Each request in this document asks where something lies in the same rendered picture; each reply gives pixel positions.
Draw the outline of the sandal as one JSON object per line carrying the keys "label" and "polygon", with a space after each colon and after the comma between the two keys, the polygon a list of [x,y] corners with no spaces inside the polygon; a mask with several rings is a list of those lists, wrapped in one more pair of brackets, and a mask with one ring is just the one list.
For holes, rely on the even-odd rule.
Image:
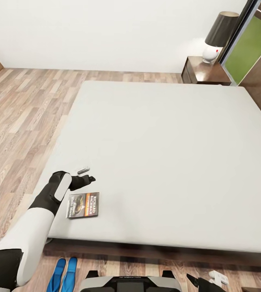
{"label": "sandal", "polygon": [[61,276],[66,265],[66,260],[61,258],[54,270],[53,276],[49,282],[46,292],[58,292],[60,287]]}
{"label": "sandal", "polygon": [[77,265],[77,258],[72,257],[68,263],[68,269],[63,278],[63,286],[61,292],[73,292],[75,285],[75,271]]}

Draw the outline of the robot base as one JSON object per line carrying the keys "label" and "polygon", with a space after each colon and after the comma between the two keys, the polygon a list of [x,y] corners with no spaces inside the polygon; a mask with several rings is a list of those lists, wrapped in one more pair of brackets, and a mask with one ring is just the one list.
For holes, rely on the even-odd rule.
{"label": "robot base", "polygon": [[182,289],[172,271],[163,271],[163,277],[98,277],[98,271],[89,271],[78,292],[182,292]]}

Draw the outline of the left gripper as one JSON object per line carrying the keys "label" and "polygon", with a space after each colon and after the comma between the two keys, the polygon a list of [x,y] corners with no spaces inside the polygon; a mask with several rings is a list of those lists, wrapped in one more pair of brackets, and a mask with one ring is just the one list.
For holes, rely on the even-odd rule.
{"label": "left gripper", "polygon": [[78,183],[77,183],[76,187],[73,188],[73,189],[70,189],[70,191],[74,191],[74,190],[80,189],[80,188],[82,188],[84,186],[89,185],[93,181],[96,181],[95,177],[89,176],[89,175],[85,175],[85,176],[81,176],[81,177],[76,176],[76,177],[77,177]]}

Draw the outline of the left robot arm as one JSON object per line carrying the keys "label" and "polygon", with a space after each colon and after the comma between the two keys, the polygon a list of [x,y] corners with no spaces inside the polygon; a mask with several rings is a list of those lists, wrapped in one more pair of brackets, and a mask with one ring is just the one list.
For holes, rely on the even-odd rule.
{"label": "left robot arm", "polygon": [[89,170],[84,165],[73,170],[72,175],[54,173],[26,213],[0,241],[0,292],[12,292],[29,283],[65,193],[96,181],[93,176],[80,176]]}

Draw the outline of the hardback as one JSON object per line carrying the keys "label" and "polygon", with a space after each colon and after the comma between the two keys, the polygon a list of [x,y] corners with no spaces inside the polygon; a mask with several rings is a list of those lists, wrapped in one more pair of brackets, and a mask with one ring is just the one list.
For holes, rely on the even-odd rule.
{"label": "hardback", "polygon": [[95,216],[99,214],[99,192],[71,194],[65,218]]}

